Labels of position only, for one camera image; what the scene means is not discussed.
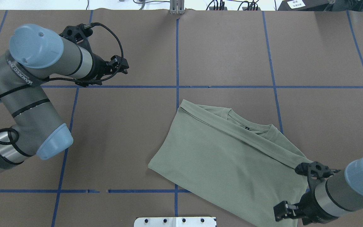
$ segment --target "robotic arm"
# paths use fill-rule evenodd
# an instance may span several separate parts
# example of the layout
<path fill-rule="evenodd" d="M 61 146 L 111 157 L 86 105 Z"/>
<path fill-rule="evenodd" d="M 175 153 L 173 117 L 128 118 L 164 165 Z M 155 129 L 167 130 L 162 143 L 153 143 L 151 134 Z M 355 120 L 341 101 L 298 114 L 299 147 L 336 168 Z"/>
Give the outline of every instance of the robotic arm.
<path fill-rule="evenodd" d="M 274 206 L 275 221 L 302 218 L 304 225 L 328 223 L 363 208 L 363 158 L 343 171 L 316 161 L 299 164 L 295 172 L 307 176 L 310 190 L 294 205 L 282 201 Z"/>
<path fill-rule="evenodd" d="M 87 37 L 94 26 L 102 26 L 115 36 L 121 56 L 104 61 L 92 53 Z M 83 87 L 101 85 L 118 72 L 127 74 L 126 69 L 120 40 L 100 23 L 67 26 L 59 35 L 35 24 L 18 27 L 10 38 L 9 50 L 0 56 L 0 100 L 16 122 L 0 130 L 0 172 L 35 154 L 42 160 L 51 158 L 73 142 L 40 85 L 58 79 Z M 50 79 L 54 73 L 74 79 Z"/>

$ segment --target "folded t-shirt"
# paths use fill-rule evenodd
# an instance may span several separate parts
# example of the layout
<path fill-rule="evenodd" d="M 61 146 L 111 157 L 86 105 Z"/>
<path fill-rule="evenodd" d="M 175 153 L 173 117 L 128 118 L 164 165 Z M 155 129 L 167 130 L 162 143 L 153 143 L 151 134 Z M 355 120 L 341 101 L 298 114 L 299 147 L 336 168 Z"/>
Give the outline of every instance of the folded t-shirt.
<path fill-rule="evenodd" d="M 296 227 L 276 222 L 273 207 L 299 202 L 307 178 L 294 169 L 302 162 L 312 161 L 275 126 L 183 100 L 148 167 L 258 227 Z"/>

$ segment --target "metal bracket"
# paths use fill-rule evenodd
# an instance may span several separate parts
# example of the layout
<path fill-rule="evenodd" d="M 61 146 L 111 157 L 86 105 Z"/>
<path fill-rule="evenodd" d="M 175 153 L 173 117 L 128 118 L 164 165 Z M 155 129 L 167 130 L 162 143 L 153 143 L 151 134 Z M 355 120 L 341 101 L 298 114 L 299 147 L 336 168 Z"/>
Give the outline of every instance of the metal bracket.
<path fill-rule="evenodd" d="M 184 0 L 170 0 L 170 14 L 184 14 Z"/>
<path fill-rule="evenodd" d="M 216 217 L 145 217 L 134 227 L 216 227 Z"/>

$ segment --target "white label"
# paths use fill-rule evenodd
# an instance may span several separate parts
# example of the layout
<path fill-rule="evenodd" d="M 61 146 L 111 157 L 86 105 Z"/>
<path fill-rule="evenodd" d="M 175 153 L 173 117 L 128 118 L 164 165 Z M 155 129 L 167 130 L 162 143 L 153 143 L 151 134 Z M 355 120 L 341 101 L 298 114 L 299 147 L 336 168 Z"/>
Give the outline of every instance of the white label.
<path fill-rule="evenodd" d="M 296 8 L 300 8 L 300 7 L 304 7 L 305 4 L 303 3 L 302 0 L 293 0 L 293 1 L 289 1 L 287 2 L 289 7 L 291 7 L 291 9 L 296 9 Z"/>
<path fill-rule="evenodd" d="M 134 227 L 216 227 L 215 217 L 137 218 Z"/>

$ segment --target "white metal plate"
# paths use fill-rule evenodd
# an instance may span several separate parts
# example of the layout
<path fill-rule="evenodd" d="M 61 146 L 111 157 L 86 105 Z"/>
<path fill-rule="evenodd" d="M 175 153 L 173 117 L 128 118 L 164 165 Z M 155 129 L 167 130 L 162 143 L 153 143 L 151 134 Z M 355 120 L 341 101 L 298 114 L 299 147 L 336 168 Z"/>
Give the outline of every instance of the white metal plate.
<path fill-rule="evenodd" d="M 216 227 L 216 217 L 145 217 L 137 218 L 134 227 Z"/>

